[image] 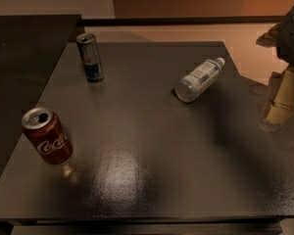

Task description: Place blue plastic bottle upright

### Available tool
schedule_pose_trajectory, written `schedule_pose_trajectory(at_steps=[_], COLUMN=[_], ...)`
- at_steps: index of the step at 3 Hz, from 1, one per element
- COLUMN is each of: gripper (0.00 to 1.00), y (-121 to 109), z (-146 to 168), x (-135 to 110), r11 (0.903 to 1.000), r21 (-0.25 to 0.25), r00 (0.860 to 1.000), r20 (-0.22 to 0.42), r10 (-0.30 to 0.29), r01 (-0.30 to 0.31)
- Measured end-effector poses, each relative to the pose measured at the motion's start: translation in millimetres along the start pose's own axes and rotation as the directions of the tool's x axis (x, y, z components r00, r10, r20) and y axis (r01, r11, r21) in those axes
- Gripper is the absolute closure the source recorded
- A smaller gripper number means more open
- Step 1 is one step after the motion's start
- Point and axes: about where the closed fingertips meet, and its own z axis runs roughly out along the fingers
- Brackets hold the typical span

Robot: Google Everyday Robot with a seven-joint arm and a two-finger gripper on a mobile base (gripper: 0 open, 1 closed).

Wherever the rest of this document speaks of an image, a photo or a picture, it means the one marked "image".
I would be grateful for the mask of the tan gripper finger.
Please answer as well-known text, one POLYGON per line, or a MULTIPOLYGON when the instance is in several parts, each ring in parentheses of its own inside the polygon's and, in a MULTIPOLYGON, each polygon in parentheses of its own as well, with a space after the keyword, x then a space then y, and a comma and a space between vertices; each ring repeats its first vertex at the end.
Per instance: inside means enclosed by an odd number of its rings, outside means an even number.
POLYGON ((256 44, 266 48, 275 47, 279 32, 280 24, 277 23, 273 27, 271 27, 267 32, 259 36, 256 40, 256 44))
POLYGON ((276 131, 292 116, 292 108, 280 105, 266 104, 263 106, 260 120, 260 129, 263 131, 276 131))

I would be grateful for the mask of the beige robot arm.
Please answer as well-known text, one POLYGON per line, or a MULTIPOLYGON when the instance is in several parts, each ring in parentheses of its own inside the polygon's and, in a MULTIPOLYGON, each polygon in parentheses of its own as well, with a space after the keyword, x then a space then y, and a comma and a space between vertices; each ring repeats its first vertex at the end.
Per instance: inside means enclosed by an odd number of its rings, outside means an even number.
POLYGON ((277 58, 288 64, 282 73, 271 74, 260 120, 262 130, 276 131, 294 113, 294 6, 280 23, 262 34, 256 44, 274 47, 277 58))

